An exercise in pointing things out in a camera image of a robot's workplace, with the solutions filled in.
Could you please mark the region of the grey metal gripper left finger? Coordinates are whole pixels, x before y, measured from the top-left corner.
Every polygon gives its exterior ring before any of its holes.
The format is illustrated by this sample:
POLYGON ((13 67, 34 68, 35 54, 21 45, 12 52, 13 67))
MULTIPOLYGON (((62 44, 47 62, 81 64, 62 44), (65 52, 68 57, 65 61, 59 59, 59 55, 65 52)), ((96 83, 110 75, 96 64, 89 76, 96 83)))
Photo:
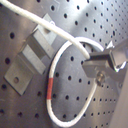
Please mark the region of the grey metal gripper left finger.
POLYGON ((108 50, 91 53, 90 58, 83 62, 82 68, 87 77, 94 78, 97 83, 103 83, 107 69, 114 68, 111 53, 108 50))

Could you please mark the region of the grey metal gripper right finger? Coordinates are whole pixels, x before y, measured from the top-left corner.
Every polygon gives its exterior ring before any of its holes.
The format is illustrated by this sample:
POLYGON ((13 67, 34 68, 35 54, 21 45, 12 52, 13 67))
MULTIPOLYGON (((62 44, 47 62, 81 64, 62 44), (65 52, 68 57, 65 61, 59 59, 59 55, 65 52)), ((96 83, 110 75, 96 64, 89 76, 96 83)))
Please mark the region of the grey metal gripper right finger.
POLYGON ((128 62, 128 38, 117 45, 110 42, 107 49, 111 50, 110 55, 112 56, 114 70, 119 72, 128 62))

